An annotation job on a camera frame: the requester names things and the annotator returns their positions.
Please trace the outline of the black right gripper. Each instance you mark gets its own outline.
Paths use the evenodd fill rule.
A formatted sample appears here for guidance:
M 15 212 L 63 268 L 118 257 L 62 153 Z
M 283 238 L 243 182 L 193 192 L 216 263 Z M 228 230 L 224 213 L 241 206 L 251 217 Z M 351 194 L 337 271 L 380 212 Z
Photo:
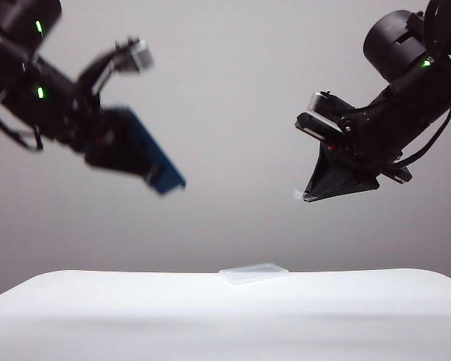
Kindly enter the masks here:
M 413 140 L 409 109 L 381 106 L 357 112 L 351 106 L 319 106 L 317 113 L 336 127 L 326 128 L 305 202 L 377 190 L 381 174 L 400 184 L 412 179 L 407 166 L 393 165 Z

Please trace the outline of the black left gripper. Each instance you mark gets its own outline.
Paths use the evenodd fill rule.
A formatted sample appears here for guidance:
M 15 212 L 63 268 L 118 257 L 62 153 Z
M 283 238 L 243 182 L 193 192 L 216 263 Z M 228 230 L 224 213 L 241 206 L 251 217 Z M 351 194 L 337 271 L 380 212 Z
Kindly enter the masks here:
M 41 138 L 45 137 L 74 151 L 86 151 L 88 165 L 144 179 L 160 178 L 164 162 L 141 121 L 128 108 L 101 112 L 94 85 L 87 77 L 75 81 L 68 77 L 38 78 L 37 149 L 44 148 Z

